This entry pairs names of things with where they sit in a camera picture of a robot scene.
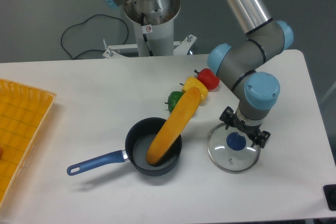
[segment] warning sticker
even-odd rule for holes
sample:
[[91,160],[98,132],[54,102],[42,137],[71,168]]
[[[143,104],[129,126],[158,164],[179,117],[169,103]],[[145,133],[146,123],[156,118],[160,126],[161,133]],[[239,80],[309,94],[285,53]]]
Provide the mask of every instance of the warning sticker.
[[149,34],[153,31],[152,25],[145,25],[141,27],[143,34]]

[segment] saucepan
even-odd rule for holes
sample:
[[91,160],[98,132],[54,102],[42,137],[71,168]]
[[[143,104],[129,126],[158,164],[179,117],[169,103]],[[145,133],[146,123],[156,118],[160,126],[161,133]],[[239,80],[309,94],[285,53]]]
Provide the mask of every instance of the saucepan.
[[141,120],[129,130],[124,150],[111,152],[76,165],[71,165],[67,169],[68,175],[77,175],[103,165],[126,161],[130,161],[139,172],[149,176],[161,176],[170,172],[179,161],[182,150],[181,135],[178,136],[158,165],[152,166],[148,164],[145,158],[149,146],[165,121],[163,118],[146,118]]

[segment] gray wall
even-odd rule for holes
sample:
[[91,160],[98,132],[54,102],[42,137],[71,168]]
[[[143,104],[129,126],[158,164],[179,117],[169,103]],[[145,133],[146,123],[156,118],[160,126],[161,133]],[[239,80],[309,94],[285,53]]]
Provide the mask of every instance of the gray wall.
[[[336,92],[321,102],[336,81],[335,0],[264,2],[274,19],[286,21],[294,30],[292,48],[305,55],[335,157]],[[182,40],[187,34],[196,35],[197,54],[207,54],[224,42],[239,45],[245,39],[225,0],[181,0],[181,3],[181,12],[175,20],[175,40]],[[127,21],[121,9],[110,10],[103,0],[0,0],[0,62],[68,60],[70,57],[60,46],[62,32],[100,13]],[[117,45],[124,37],[125,28],[120,22],[96,18],[71,30],[65,37],[65,46],[75,56],[88,49],[103,49],[103,38],[109,45]],[[135,43],[131,26],[127,43]],[[84,58],[101,58],[101,53],[87,54]]]

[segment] plastic vegetable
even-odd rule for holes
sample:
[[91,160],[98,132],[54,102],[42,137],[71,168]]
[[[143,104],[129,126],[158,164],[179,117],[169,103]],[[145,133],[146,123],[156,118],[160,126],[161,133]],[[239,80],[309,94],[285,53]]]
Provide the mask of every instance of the plastic vegetable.
[[209,68],[202,69],[201,72],[195,70],[197,79],[206,86],[208,90],[213,90],[219,85],[219,78]]
[[173,91],[170,93],[169,97],[168,97],[168,101],[165,102],[165,104],[168,104],[168,110],[170,113],[172,113],[173,109],[175,108],[177,102],[179,101],[179,99],[181,98],[181,96],[184,93],[182,91]]
[[191,87],[196,87],[201,92],[201,103],[205,101],[206,97],[208,96],[208,89],[201,83],[199,80],[197,80],[195,77],[188,77],[186,79],[185,84],[180,83],[183,85],[182,91],[186,92]]
[[201,92],[196,87],[189,88],[178,101],[173,112],[151,143],[146,161],[157,164],[186,127],[201,102]]

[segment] white table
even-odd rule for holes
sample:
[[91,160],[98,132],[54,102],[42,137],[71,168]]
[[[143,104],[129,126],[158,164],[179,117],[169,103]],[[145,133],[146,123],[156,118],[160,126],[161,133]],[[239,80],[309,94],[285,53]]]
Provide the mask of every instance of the white table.
[[178,165],[161,177],[130,162],[68,176],[69,165],[120,149],[139,120],[168,118],[164,102],[206,55],[0,64],[0,77],[57,93],[49,118],[4,202],[5,223],[212,223],[332,217],[322,187],[336,167],[304,57],[288,50],[259,70],[280,96],[261,129],[258,163],[234,175],[207,154],[207,136],[238,100],[221,83],[182,133]]

